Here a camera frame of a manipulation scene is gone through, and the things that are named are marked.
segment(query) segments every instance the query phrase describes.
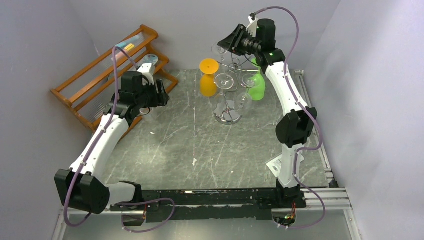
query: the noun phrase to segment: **gray marble table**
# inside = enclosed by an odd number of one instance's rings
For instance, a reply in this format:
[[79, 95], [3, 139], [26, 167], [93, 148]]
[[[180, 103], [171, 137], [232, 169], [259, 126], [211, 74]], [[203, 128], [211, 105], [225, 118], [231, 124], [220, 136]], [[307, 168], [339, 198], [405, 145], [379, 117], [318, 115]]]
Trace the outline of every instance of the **gray marble table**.
[[[103, 175], [107, 184], [131, 181], [145, 190], [274, 187], [266, 163], [281, 154], [275, 134], [282, 109], [271, 83], [265, 97], [234, 125], [218, 123], [209, 98], [199, 93], [199, 70], [170, 72], [180, 81], [156, 121], [141, 121], [114, 149]], [[310, 146], [316, 139], [310, 137]], [[307, 151], [300, 177], [327, 187], [322, 157]]]

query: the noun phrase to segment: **wall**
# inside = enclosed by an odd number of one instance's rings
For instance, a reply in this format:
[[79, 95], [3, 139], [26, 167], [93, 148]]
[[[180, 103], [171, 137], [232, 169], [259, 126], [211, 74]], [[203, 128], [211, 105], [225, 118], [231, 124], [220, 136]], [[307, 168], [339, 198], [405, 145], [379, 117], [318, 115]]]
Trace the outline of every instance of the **wall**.
[[[238, 24], [248, 25], [249, 13], [270, 6], [284, 6], [301, 26], [298, 47], [290, 67], [304, 69], [311, 58], [340, 0], [70, 0], [100, 53], [132, 33], [141, 24], [155, 29], [159, 38], [154, 46], [168, 55], [170, 67], [197, 69], [214, 55], [211, 46], [226, 38]], [[260, 18], [275, 20], [277, 47], [288, 52], [296, 28], [281, 10], [269, 10]]]
[[424, 2], [342, 0], [305, 73], [363, 239], [424, 239]]
[[49, 92], [96, 56], [66, 0], [0, 0], [0, 239], [51, 239], [88, 131]]

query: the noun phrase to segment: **dish rack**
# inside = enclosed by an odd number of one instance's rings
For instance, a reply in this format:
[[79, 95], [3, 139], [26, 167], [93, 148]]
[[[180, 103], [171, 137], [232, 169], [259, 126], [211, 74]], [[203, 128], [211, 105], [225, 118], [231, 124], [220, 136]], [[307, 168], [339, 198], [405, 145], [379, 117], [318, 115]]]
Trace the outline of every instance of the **dish rack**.
[[[139, 29], [128, 35], [121, 42], [141, 36], [135, 47], [128, 52], [136, 63], [148, 54], [158, 57], [155, 65], [154, 77], [160, 75], [169, 94], [178, 84], [178, 80], [167, 73], [163, 67], [170, 62], [169, 58], [155, 50], [151, 43], [158, 38], [158, 33], [152, 28], [141, 25]], [[93, 133], [97, 130], [102, 119], [103, 110], [111, 101], [114, 94], [114, 68], [112, 66], [112, 48], [103, 53], [96, 60], [81, 69], [60, 86], [51, 89], [51, 93], [88, 129]], [[132, 68], [126, 57], [121, 57], [116, 62], [118, 78]], [[143, 118], [138, 116], [123, 137], [131, 131]]]

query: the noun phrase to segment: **wooden rack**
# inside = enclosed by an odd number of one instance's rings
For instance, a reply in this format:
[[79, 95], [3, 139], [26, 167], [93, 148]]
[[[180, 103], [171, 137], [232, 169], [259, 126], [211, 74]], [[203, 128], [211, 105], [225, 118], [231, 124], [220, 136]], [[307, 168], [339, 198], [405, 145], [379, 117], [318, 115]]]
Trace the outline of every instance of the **wooden rack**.
[[[147, 54], [154, 54], [158, 56], [159, 61], [155, 65], [155, 74], [159, 74], [162, 76], [162, 79], [167, 79], [171, 81], [170, 86], [166, 88], [166, 92], [169, 93], [177, 84], [178, 80], [163, 70], [163, 67], [170, 62], [169, 58], [155, 50], [151, 42], [158, 38], [158, 33], [153, 30], [150, 27], [147, 27], [145, 25], [141, 25], [139, 29], [131, 33], [129, 36], [124, 38], [121, 42], [134, 37], [135, 35], [142, 34], [144, 36], [144, 41], [132, 50], [128, 52], [128, 55], [131, 57], [136, 55], [141, 50], [145, 49], [144, 52], [142, 52], [137, 58], [135, 58], [135, 62], [139, 62], [144, 56]], [[75, 115], [75, 117], [88, 129], [90, 129], [93, 133], [97, 130], [100, 121], [102, 119], [102, 116], [97, 117], [94, 121], [89, 121], [85, 117], [83, 117], [79, 111], [86, 106], [88, 103], [90, 103], [95, 97], [97, 97], [100, 93], [102, 93], [107, 87], [109, 87], [111, 84], [114, 83], [114, 78], [108, 79], [106, 82], [104, 82], [101, 86], [99, 86], [94, 92], [91, 94], [87, 94], [90, 90], [92, 90], [95, 86], [99, 85], [103, 80], [105, 80], [110, 74], [113, 74], [114, 68], [113, 66], [110, 66], [105, 71], [103, 71], [101, 74], [99, 74], [97, 77], [95, 77], [91, 82], [89, 82], [87, 85], [85, 85], [82, 89], [78, 90], [74, 95], [72, 95], [69, 98], [66, 98], [61, 94], [61, 92], [67, 88], [69, 85], [71, 85], [73, 82], [78, 80], [81, 76], [83, 76], [85, 73], [87, 73], [89, 70], [94, 68], [96, 65], [98, 65], [100, 62], [102, 62], [105, 58], [111, 56], [112, 48], [108, 50], [107, 52], [103, 53], [100, 57], [98, 57], [96, 60], [88, 64], [86, 67], [84, 67], [82, 70], [77, 72], [75, 75], [73, 75], [71, 78], [66, 80], [64, 83], [62, 83], [60, 86], [51, 89], [51, 93], [56, 96], [59, 101], [65, 105], [67, 109], [71, 111]], [[117, 61], [117, 67], [119, 68], [121, 65], [123, 65], [127, 61], [126, 57], [122, 57]], [[125, 66], [123, 69], [119, 70], [118, 72], [118, 78], [124, 74], [124, 72], [128, 71], [132, 67], [131, 63], [129, 63], [127, 66]], [[140, 121], [142, 120], [141, 116], [138, 116], [132, 123], [132, 125], [129, 127], [128, 131], [123, 135], [125, 136], [129, 131], [131, 131]]]

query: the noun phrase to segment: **table surface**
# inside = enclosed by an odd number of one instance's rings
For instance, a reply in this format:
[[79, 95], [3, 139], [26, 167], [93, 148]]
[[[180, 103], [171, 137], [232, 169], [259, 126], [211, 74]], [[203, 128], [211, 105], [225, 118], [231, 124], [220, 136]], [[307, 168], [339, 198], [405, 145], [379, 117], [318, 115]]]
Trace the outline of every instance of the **table surface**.
[[[213, 117], [211, 99], [199, 93], [200, 70], [170, 73], [180, 82], [168, 105], [155, 109], [155, 121], [142, 120], [117, 144], [104, 183], [131, 181], [145, 190], [275, 187], [266, 163], [281, 154], [275, 127], [283, 114], [269, 80], [265, 97], [254, 101], [240, 122], [223, 125]], [[293, 80], [301, 88], [299, 78]], [[316, 146], [317, 136], [306, 145]], [[303, 156], [300, 180], [310, 187], [327, 187], [322, 152], [306, 151]]]

